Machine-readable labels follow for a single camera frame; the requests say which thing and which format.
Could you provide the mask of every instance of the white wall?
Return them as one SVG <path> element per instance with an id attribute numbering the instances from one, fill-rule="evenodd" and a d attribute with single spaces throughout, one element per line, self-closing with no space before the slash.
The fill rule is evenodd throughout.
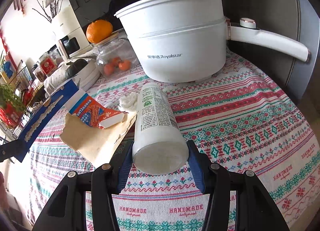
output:
<path id="1" fill-rule="evenodd" d="M 69 0 L 63 0 L 62 8 L 69 5 Z M 10 53 L 18 65 L 22 59 L 30 68 L 38 58 L 55 44 L 55 35 L 51 24 L 35 10 L 41 12 L 36 0 L 26 0 L 23 3 L 25 16 L 21 10 L 14 10 L 13 4 L 1 20 L 6 43 Z"/>

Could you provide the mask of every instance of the person's hand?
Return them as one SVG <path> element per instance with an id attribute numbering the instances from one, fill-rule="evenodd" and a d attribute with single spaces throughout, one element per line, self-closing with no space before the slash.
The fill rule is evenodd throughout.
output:
<path id="1" fill-rule="evenodd" d="M 2 210 L 9 209 L 7 192 L 4 187 L 4 177 L 1 171 L 0 171 L 0 207 L 2 208 Z"/>

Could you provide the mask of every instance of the small red tomato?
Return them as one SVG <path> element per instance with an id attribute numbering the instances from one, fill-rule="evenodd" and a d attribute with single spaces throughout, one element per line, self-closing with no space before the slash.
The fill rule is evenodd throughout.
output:
<path id="1" fill-rule="evenodd" d="M 111 64 L 114 66 L 114 67 L 118 67 L 119 63 L 121 62 L 122 60 L 120 59 L 120 57 L 115 57 L 112 59 L 111 61 Z"/>
<path id="2" fill-rule="evenodd" d="M 119 63 L 119 69 L 122 71 L 127 71 L 131 67 L 131 61 L 126 59 L 123 62 Z"/>
<path id="3" fill-rule="evenodd" d="M 115 68 L 112 64 L 108 63 L 108 64 L 105 64 L 105 66 L 103 67 L 103 71 L 106 76 L 110 76 L 115 71 Z"/>

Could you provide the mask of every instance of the tablecloth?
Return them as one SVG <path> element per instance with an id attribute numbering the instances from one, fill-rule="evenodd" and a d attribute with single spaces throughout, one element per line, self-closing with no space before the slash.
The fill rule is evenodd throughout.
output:
<path id="1" fill-rule="evenodd" d="M 101 77 L 88 93 L 116 108 L 121 95 L 139 91 L 147 82 L 153 80 L 138 66 L 117 80 Z M 225 66 L 205 81 L 157 84 L 167 94 L 183 137 L 228 170 L 253 170 L 289 227 L 316 198 L 320 186 L 316 137 L 284 91 L 252 63 L 228 50 Z M 66 113 L 59 110 L 28 154 L 31 223 L 68 171 L 94 170 L 59 138 Z M 133 133 L 126 138 L 133 138 Z M 93 230 L 90 194 L 86 198 L 87 229 Z M 147 175 L 133 165 L 125 189 L 113 200 L 121 230 L 196 231 L 203 225 L 208 195 L 196 188 L 188 163 L 163 176 Z M 231 192 L 229 230 L 234 230 L 234 223 Z"/>

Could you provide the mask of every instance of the white bottle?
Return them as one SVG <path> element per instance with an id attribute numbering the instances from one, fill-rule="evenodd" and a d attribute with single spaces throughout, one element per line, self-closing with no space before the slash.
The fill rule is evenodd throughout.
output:
<path id="1" fill-rule="evenodd" d="M 132 147 L 135 166 L 144 173 L 162 175 L 180 169 L 189 150 L 164 92 L 147 83 L 138 96 L 138 117 Z"/>

